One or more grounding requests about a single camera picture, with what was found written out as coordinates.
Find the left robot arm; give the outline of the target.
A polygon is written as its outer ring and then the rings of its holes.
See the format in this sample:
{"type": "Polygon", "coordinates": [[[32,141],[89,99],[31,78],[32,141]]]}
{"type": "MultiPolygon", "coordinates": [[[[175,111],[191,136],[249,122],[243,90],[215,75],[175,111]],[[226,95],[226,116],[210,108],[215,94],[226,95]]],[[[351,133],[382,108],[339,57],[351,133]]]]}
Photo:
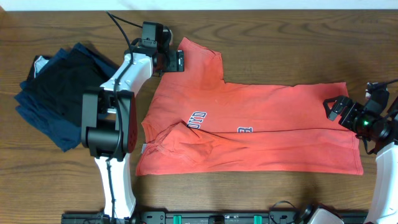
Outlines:
{"type": "Polygon", "coordinates": [[[130,223],[135,210],[129,160],[137,142],[136,93],[155,72],[184,70],[184,52],[169,48],[167,26],[145,21],[141,28],[116,73],[83,94],[81,141],[95,159],[105,196],[96,223],[130,223]]]}

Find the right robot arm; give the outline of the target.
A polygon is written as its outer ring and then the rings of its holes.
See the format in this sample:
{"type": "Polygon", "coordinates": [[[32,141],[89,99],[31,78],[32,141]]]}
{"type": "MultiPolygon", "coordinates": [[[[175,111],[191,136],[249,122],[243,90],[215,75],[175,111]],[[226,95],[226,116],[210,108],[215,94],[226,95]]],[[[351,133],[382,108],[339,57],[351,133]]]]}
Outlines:
{"type": "Polygon", "coordinates": [[[364,105],[347,96],[323,102],[326,117],[355,133],[364,147],[374,142],[367,154],[376,155],[376,184],[365,223],[397,223],[397,100],[387,107],[390,82],[368,83],[364,105]]]}

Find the red printed t-shirt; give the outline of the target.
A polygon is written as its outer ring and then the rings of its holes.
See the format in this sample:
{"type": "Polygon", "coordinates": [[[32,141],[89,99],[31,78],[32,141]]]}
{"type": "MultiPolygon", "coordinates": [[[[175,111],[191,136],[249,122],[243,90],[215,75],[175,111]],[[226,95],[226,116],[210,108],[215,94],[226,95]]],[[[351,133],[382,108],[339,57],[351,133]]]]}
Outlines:
{"type": "Polygon", "coordinates": [[[183,39],[182,73],[166,73],[142,121],[137,175],[299,171],[362,175],[355,135],[327,119],[323,101],[345,83],[227,83],[219,52],[183,39]]]}

